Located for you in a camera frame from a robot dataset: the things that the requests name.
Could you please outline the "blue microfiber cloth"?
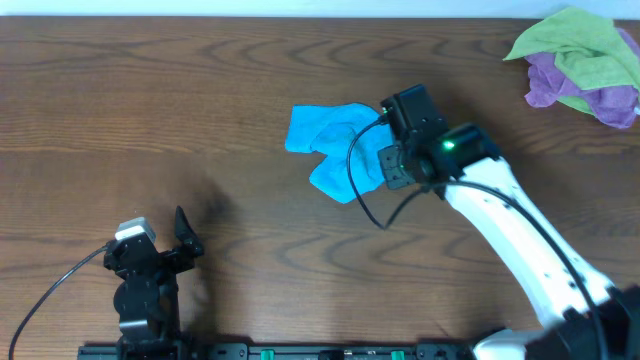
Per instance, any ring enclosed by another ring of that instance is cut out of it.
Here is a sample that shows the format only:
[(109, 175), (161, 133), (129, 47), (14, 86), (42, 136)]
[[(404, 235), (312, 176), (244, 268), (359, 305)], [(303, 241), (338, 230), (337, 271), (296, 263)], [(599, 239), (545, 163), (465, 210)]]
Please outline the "blue microfiber cloth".
[(284, 147), (293, 153), (320, 153), (324, 160), (311, 172), (310, 183), (333, 200), (346, 204), (355, 194), (376, 190), (384, 176), (378, 151), (392, 144), (387, 125), (373, 126), (379, 114), (369, 106), (296, 105), (292, 108)]

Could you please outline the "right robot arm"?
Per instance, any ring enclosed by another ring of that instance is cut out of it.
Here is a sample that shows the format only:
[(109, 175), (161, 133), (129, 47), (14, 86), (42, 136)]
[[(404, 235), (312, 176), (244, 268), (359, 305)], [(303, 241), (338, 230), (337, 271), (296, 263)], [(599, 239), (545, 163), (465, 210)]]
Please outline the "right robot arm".
[(417, 184), (462, 214), (513, 274), (542, 326), (495, 332), (473, 345), (474, 358), (638, 358), (638, 287), (618, 289), (564, 240), (481, 128), (449, 127), (422, 85), (381, 106), (393, 140), (378, 153), (387, 186)]

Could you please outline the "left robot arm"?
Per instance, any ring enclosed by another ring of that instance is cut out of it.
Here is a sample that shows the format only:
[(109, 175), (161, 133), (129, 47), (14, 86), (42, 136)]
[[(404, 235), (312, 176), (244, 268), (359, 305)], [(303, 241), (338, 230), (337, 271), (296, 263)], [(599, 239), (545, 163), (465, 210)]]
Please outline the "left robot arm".
[(195, 267), (204, 246), (182, 207), (175, 211), (179, 245), (158, 251), (144, 217), (119, 225), (107, 244), (103, 266), (122, 279), (113, 304), (119, 314), (118, 359), (189, 359), (193, 340), (180, 330), (177, 275)]

